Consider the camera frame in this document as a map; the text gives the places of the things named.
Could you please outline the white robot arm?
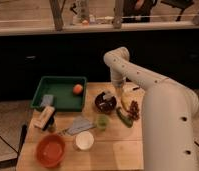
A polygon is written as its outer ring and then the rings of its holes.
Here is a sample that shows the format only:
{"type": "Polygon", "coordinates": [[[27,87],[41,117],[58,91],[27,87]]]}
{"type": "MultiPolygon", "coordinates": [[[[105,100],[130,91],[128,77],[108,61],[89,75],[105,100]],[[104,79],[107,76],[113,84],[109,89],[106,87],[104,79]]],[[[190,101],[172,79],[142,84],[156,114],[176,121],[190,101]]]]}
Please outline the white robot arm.
{"type": "Polygon", "coordinates": [[[104,54],[111,82],[121,88],[130,80],[144,90],[141,105],[144,171],[198,171],[192,116],[197,94],[167,77],[133,64],[127,48],[104,54]]]}

